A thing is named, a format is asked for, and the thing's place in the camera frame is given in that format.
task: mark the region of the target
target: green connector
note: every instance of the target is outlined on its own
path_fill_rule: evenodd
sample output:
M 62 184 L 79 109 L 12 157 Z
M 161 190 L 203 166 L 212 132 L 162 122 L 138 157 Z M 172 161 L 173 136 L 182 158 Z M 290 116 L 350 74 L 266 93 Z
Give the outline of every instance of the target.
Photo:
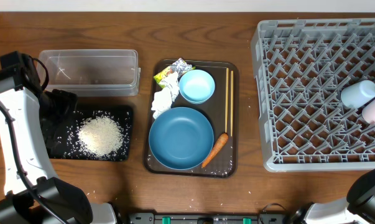
M 170 224 L 170 217 L 162 217 L 162 224 Z
M 250 218 L 243 218 L 243 224 L 251 224 L 251 219 Z

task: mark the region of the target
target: food wrapper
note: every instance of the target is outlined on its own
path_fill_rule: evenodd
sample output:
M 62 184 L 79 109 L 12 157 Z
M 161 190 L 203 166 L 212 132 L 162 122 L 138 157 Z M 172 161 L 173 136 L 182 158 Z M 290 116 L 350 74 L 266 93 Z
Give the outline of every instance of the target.
M 170 74 L 177 72 L 178 78 L 180 78 L 182 75 L 184 75 L 186 72 L 189 72 L 193 70 L 193 65 L 189 65 L 187 62 L 185 62 L 182 58 L 178 59 L 173 64 L 166 67 L 164 70 L 162 70 L 160 73 L 156 74 L 154 76 L 154 80 L 161 86 L 161 88 L 165 87 L 165 85 L 161 84 L 161 80 L 168 77 Z

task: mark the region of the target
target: uncooked rice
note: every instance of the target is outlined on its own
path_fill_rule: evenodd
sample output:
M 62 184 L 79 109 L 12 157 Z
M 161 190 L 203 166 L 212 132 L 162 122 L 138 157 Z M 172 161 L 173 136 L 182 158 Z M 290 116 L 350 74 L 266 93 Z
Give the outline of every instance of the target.
M 118 124 L 107 116 L 86 119 L 78 132 L 81 151 L 98 157 L 117 151 L 123 144 L 123 135 Z

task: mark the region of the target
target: plastic dish rack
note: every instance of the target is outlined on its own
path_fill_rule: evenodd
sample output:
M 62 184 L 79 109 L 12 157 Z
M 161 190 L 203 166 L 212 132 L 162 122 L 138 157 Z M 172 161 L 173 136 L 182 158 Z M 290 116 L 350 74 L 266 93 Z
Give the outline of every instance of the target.
M 375 168 L 375 125 L 340 101 L 375 83 L 375 19 L 262 21 L 251 49 L 268 171 Z

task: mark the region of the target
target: orange carrot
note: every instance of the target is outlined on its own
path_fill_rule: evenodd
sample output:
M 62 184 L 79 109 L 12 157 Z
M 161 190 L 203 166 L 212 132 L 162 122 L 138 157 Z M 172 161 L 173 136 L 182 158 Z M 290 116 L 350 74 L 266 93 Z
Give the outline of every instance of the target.
M 206 167 L 206 165 L 208 165 L 208 163 L 211 162 L 211 160 L 217 155 L 217 153 L 220 152 L 220 149 L 222 149 L 222 147 L 225 146 L 228 139 L 229 136 L 226 133 L 220 135 L 215 145 L 213 146 L 210 155 L 202 163 L 202 168 Z

